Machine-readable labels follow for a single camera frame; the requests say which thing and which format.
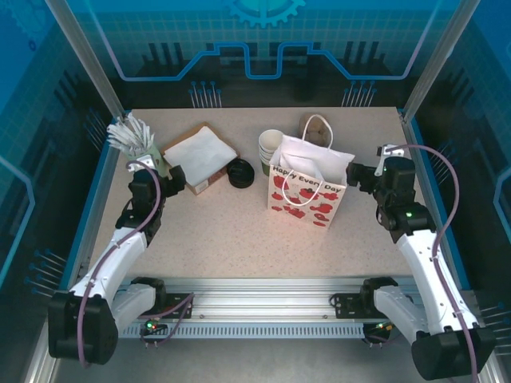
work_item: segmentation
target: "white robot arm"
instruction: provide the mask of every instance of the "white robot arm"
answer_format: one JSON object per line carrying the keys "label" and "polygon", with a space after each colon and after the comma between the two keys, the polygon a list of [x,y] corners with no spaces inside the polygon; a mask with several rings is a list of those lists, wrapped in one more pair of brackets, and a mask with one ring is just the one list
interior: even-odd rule
{"label": "white robot arm", "polygon": [[[350,164],[347,181],[360,185],[360,191],[371,194],[377,202],[378,222],[390,232],[410,265],[424,309],[408,299],[391,278],[367,279],[360,297],[365,309],[387,316],[412,346],[412,357],[418,372],[426,380],[470,374],[470,358],[463,317],[473,343],[480,371],[495,346],[493,332],[481,328],[470,312],[452,278],[442,251],[436,260],[445,279],[443,286],[433,260],[432,247],[436,227],[428,209],[415,202],[415,166],[402,152],[390,151],[395,145],[379,149],[377,168]],[[455,309],[447,296],[454,297]]]}
{"label": "white robot arm", "polygon": [[[144,253],[160,228],[165,199],[182,191],[186,180],[181,167],[170,170],[171,179],[157,176],[158,203],[155,180],[149,172],[133,170],[136,172],[129,184],[133,198],[117,220],[107,250],[69,292],[58,291],[50,300],[48,346],[52,357],[78,359],[80,347],[87,362],[105,364],[112,357],[118,335],[126,326],[148,310],[160,313],[164,309],[165,286],[154,278],[136,278],[123,295],[115,300],[114,297],[129,268]],[[80,313],[83,313],[83,336],[78,341]]]}

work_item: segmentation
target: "black cup lid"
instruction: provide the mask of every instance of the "black cup lid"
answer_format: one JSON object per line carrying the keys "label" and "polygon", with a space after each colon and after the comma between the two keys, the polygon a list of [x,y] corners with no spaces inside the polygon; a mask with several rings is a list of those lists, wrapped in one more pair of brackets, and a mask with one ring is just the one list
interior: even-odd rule
{"label": "black cup lid", "polygon": [[229,182],[235,188],[248,188],[254,182],[254,168],[246,161],[235,158],[227,164]]}

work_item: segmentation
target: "bag handle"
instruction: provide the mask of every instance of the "bag handle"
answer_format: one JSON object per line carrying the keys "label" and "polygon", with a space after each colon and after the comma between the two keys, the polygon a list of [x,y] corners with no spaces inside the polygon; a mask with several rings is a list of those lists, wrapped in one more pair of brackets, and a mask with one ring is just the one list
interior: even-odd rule
{"label": "bag handle", "polygon": [[307,202],[304,202],[304,203],[294,203],[294,202],[291,202],[287,195],[286,195],[286,192],[284,191],[284,186],[286,186],[286,182],[287,182],[287,178],[294,172],[294,170],[291,170],[289,172],[289,174],[286,176],[286,178],[284,178],[284,182],[282,182],[282,186],[280,187],[280,190],[282,191],[282,195],[284,197],[284,199],[286,200],[287,203],[290,203],[291,205],[293,206],[305,206],[307,205],[308,203],[310,203],[317,195],[318,195],[318,192],[319,192],[319,189],[321,189],[321,185],[323,185],[323,182],[321,181],[319,183],[319,186],[318,188],[316,189],[316,191],[314,192],[314,194],[312,195],[312,197],[307,201]]}
{"label": "bag handle", "polygon": [[328,121],[325,120],[325,117],[321,116],[320,114],[313,114],[312,116],[309,117],[309,119],[305,123],[305,128],[303,129],[302,141],[305,141],[305,135],[307,134],[307,128],[309,127],[309,124],[311,123],[311,120],[314,117],[319,118],[325,124],[325,126],[327,126],[328,130],[330,131],[330,144],[327,147],[328,149],[330,149],[330,147],[332,146],[332,143],[334,142],[334,133],[332,132],[332,127],[330,126],[330,124],[328,124]]}

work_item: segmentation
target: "stacked paper cups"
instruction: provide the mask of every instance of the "stacked paper cups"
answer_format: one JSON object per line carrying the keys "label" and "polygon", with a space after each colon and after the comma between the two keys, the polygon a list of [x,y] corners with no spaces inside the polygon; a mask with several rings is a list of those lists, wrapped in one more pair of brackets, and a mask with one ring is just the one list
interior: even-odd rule
{"label": "stacked paper cups", "polygon": [[263,166],[263,173],[270,175],[270,160],[273,153],[282,142],[283,133],[280,130],[270,129],[259,136],[259,158]]}

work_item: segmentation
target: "paper gift bag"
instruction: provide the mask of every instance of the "paper gift bag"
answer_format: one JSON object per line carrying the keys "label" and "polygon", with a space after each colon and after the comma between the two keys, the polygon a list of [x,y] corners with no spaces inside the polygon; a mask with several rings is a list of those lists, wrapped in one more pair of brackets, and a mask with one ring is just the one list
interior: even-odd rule
{"label": "paper gift bag", "polygon": [[[327,148],[304,140],[312,118],[320,118],[330,129]],[[330,226],[347,187],[347,166],[355,157],[332,150],[332,140],[331,126],[317,114],[309,118],[301,140],[283,136],[270,160],[268,209],[318,227]]]}

